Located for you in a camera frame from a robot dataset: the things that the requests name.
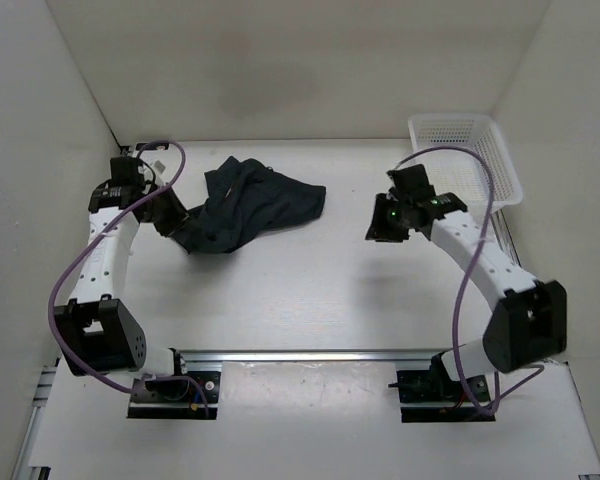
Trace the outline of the dark navy shorts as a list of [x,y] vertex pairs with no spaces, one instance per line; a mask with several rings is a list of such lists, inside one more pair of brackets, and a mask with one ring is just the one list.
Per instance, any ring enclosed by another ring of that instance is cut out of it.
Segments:
[[229,157],[205,173],[208,198],[173,234],[184,250],[229,254],[259,234],[302,226],[322,215],[327,190],[287,177],[260,161]]

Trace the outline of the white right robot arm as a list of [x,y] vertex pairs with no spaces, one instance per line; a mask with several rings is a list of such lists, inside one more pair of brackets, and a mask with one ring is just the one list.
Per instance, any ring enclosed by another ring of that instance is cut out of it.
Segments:
[[462,282],[473,283],[491,310],[481,337],[432,358],[429,387],[435,396],[450,400],[464,389],[465,377],[511,373],[566,350],[565,288],[514,264],[457,196],[410,202],[378,194],[366,238],[401,243],[410,231],[448,254],[463,270]]

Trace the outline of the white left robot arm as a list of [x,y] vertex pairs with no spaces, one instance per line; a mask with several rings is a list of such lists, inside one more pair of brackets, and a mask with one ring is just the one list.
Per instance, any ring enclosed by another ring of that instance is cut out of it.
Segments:
[[52,309],[52,322],[76,376],[112,372],[155,376],[155,388],[168,400],[186,395],[190,377],[174,348],[149,343],[122,300],[134,238],[142,223],[171,236],[187,218],[185,207],[164,186],[99,186],[89,206],[89,252],[78,261],[79,278],[64,305]]

